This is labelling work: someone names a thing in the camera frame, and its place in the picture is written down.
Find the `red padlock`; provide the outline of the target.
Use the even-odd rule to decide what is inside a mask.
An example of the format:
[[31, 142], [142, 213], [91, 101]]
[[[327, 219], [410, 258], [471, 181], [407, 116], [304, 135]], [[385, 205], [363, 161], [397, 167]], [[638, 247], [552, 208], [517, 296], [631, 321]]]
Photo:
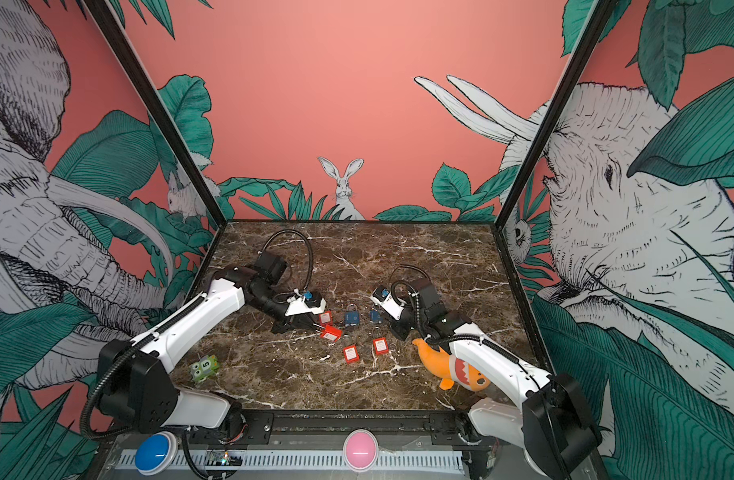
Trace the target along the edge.
[[337, 342], [341, 339], [342, 335], [343, 332], [331, 324], [326, 324], [320, 333], [320, 337], [329, 342]]
[[390, 352], [390, 347], [385, 337], [380, 337], [373, 340], [373, 352], [376, 356], [384, 355]]
[[344, 360], [346, 364], [353, 364], [360, 361], [360, 354], [356, 345], [350, 345], [343, 349]]
[[331, 325], [333, 323], [333, 315], [330, 311], [325, 311], [318, 315], [318, 321], [322, 326]]

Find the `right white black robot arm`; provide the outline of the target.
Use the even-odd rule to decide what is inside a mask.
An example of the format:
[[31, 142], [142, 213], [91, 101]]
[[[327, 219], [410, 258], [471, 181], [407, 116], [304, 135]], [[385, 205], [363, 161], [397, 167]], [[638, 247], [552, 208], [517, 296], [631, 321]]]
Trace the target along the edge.
[[488, 336], [463, 313], [448, 308], [430, 276], [379, 285], [371, 299], [399, 340], [412, 343], [440, 387], [472, 392], [496, 387], [509, 399], [478, 401], [464, 415], [476, 437], [520, 447], [528, 465], [550, 479], [568, 479], [602, 443], [580, 383], [522, 359]]

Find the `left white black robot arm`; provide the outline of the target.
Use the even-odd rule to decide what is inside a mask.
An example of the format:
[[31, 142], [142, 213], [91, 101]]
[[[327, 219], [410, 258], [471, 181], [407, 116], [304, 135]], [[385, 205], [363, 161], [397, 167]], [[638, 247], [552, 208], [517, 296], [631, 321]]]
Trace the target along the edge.
[[[288, 264], [269, 250], [285, 234], [299, 237], [307, 253], [306, 280], [288, 292], [279, 289]], [[170, 374], [203, 337], [244, 307], [269, 317], [274, 334], [321, 330], [318, 317], [326, 301], [310, 288], [313, 269], [310, 239], [299, 230], [280, 230], [266, 240], [254, 263], [216, 271], [205, 291], [163, 322], [129, 340], [107, 343], [99, 354], [96, 385], [80, 416], [82, 435], [101, 440], [129, 432], [198, 428], [223, 444], [240, 440], [247, 428], [240, 401], [181, 389]]]

